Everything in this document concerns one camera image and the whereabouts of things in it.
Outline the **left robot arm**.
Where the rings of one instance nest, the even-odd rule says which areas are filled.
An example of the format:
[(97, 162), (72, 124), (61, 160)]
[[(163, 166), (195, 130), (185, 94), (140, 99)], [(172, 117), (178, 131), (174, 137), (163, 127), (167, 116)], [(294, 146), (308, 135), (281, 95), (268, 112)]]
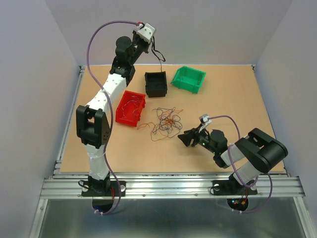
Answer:
[(113, 119), (112, 103), (132, 80), (134, 63), (142, 53), (147, 53), (153, 33), (133, 33), (133, 37), (122, 36), (116, 40), (115, 58), (104, 85), (86, 105), (76, 109), (76, 133), (85, 145), (89, 157), (90, 172), (87, 181), (79, 181), (82, 196), (105, 196), (110, 191), (110, 170), (105, 161)]

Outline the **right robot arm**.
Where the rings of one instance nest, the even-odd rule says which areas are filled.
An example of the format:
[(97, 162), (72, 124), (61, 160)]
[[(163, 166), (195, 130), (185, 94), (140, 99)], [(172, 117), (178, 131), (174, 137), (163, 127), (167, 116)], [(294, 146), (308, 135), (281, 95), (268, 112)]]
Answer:
[(214, 195), (236, 195), (244, 189), (250, 189), (256, 177), (267, 174), (288, 155), (288, 150), (278, 140), (258, 128), (247, 136), (228, 145), (221, 130), (208, 132), (206, 129), (193, 128), (178, 135), (186, 147), (201, 145), (213, 153), (213, 160), (221, 168), (228, 168), (246, 158), (247, 162), (233, 172), (228, 180), (214, 180)]

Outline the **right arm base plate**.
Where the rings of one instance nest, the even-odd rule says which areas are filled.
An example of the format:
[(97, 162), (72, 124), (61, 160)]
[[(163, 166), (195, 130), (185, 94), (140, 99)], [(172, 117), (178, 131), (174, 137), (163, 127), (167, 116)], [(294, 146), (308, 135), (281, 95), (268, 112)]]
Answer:
[(256, 195), (258, 191), (246, 188), (233, 180), (213, 180), (209, 190), (211, 195), (229, 196), (229, 195)]

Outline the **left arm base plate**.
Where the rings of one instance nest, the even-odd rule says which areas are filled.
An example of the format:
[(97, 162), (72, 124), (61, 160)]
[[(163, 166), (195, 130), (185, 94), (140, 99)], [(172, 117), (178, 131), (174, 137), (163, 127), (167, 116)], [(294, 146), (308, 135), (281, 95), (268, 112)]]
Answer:
[(87, 180), (79, 180), (78, 185), (81, 187), (81, 196), (83, 197), (118, 197), (119, 187), (115, 180), (110, 180), (106, 186), (92, 186)]

